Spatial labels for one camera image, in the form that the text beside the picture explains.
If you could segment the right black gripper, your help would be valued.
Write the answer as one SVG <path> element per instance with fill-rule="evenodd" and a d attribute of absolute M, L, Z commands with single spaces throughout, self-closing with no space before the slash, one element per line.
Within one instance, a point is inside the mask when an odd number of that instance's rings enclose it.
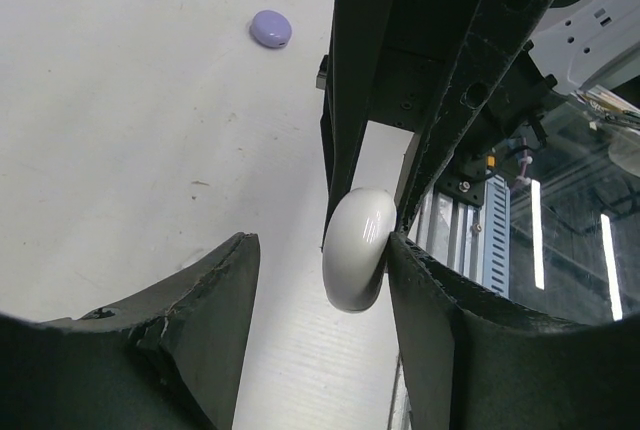
<path fill-rule="evenodd" d="M 320 121 L 326 218 L 351 190 L 373 121 L 417 129 L 396 190 L 395 229 L 408 232 L 552 1 L 334 0 Z"/>

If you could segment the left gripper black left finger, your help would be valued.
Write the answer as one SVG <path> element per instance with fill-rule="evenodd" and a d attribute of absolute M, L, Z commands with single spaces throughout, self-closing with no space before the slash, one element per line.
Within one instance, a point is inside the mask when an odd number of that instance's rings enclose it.
<path fill-rule="evenodd" d="M 1 319 L 5 429 L 229 429 L 260 266 L 238 233 L 79 319 Z"/>

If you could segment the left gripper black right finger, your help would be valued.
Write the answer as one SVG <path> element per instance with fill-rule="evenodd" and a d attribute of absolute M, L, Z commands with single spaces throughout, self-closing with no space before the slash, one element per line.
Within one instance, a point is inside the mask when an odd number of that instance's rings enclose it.
<path fill-rule="evenodd" d="M 399 233 L 387 264 L 416 429 L 635 429 L 639 318 L 582 325 L 457 274 Z"/>

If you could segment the white earbud charging case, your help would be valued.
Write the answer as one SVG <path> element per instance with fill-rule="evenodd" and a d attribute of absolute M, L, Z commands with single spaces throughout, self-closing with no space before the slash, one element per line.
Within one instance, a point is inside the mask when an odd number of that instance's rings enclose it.
<path fill-rule="evenodd" d="M 323 284 L 336 309 L 360 313 L 375 303 L 383 254 L 395 223 L 394 199 L 383 189 L 356 188 L 339 202 L 322 250 Z"/>

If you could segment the purple earbud charging case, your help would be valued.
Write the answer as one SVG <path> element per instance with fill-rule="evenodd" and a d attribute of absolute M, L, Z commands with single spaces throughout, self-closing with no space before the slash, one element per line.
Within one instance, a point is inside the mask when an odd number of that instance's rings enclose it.
<path fill-rule="evenodd" d="M 273 10 L 257 12 L 252 18 L 249 32 L 259 44 L 271 49 L 287 46 L 292 37 L 289 20 Z"/>

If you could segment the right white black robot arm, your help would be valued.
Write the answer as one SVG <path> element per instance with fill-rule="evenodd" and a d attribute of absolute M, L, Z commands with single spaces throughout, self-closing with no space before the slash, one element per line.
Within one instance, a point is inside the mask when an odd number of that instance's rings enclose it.
<path fill-rule="evenodd" d="M 334 0 L 318 75 L 328 210 L 350 191 L 366 126 L 412 133 L 395 227 L 442 174 L 536 123 L 639 47 L 639 0 Z"/>

